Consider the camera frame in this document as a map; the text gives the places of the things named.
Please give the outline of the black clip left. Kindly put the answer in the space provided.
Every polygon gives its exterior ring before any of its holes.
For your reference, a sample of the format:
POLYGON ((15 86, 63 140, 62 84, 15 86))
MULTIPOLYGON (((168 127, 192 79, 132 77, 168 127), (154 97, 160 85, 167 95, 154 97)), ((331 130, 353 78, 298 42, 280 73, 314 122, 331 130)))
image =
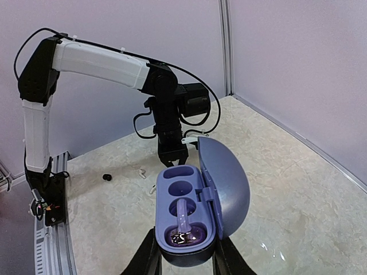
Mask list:
POLYGON ((112 175, 111 174, 104 174, 103 175, 103 180, 105 180, 105 181, 111 181, 112 180, 112 175))

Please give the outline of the aluminium front rail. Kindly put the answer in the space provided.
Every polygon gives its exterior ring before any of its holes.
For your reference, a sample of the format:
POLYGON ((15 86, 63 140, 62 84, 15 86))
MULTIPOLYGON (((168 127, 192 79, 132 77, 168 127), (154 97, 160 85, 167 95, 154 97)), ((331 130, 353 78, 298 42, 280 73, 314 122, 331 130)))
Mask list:
MULTIPOLYGON (((52 172, 67 171, 69 152, 63 152, 52 160, 52 172)), ((44 221, 34 219, 34 267, 35 274, 76 274, 71 232, 66 206, 66 220, 55 226, 45 226, 44 221)))

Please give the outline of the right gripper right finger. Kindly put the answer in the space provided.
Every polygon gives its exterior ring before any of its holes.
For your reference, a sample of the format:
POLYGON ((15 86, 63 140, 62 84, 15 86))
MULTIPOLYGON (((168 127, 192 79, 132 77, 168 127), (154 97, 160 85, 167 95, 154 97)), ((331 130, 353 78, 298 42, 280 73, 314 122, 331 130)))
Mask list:
POLYGON ((257 275, 246 263, 232 240, 217 238, 212 256, 214 275, 257 275))

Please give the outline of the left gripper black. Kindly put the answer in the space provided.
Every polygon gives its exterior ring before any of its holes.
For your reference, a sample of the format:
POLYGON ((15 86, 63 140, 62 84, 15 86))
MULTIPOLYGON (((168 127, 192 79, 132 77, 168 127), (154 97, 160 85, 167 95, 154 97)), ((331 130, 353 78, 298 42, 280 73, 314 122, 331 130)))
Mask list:
POLYGON ((188 159, 188 148, 178 139, 158 139, 158 157, 167 167, 185 165, 188 159))

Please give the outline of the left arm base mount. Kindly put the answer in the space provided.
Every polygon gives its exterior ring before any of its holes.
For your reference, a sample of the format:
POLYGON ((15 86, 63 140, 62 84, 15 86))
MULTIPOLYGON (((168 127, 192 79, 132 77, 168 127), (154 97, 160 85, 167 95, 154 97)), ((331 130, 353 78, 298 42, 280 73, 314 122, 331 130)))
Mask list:
POLYGON ((52 172, 52 158, 44 172, 25 170, 26 180, 34 197, 32 214, 45 226, 55 226, 66 220, 65 182, 69 177, 67 171, 52 172))

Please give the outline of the purple earbud charging case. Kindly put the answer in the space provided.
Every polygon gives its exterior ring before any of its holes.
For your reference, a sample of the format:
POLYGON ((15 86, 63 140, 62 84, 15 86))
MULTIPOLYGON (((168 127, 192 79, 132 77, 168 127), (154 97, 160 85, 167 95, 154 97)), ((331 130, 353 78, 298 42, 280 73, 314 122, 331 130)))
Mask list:
POLYGON ((165 260, 188 268, 213 255, 217 238, 232 235, 244 222, 250 204, 245 171, 221 142, 198 138, 199 167, 166 168, 157 177, 155 237, 165 260), (173 233, 191 232, 191 241, 173 245, 173 233))

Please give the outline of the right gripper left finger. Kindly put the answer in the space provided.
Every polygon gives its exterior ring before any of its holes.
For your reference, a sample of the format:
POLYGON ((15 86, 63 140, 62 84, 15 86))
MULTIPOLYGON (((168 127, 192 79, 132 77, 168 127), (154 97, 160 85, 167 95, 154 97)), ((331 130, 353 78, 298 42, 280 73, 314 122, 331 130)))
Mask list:
POLYGON ((155 237, 155 228, 146 234, 133 258, 121 275, 161 275, 162 255, 155 237))

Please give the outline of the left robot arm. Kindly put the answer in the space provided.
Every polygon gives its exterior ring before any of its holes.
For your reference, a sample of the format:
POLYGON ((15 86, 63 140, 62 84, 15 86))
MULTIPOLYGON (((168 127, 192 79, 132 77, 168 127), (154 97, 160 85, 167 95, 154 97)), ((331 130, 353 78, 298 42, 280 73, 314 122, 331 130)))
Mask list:
POLYGON ((52 31, 16 74, 24 112, 24 170, 31 185, 47 186, 52 160, 49 153, 49 113, 62 72, 107 80, 148 95, 145 107, 154 117, 153 137, 158 157, 166 166, 185 164, 188 118, 210 115, 212 89, 197 78, 180 84, 175 65, 52 31))

